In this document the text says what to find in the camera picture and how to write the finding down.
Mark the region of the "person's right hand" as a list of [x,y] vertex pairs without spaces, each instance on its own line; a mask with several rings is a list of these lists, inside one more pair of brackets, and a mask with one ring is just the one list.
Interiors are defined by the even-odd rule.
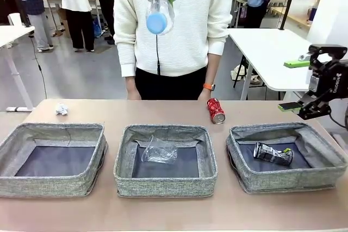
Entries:
[[141,96],[135,85],[126,86],[126,89],[127,89],[128,100],[136,100],[136,101],[141,100]]

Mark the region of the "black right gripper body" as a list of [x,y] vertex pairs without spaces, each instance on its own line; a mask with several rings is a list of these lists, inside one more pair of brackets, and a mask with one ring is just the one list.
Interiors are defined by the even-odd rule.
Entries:
[[347,60],[325,62],[328,91],[324,99],[347,98]]

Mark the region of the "person's left hand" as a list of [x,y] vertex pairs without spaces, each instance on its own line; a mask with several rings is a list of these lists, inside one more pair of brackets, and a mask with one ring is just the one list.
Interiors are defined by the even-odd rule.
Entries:
[[204,88],[198,97],[198,101],[207,102],[211,97],[212,91]]

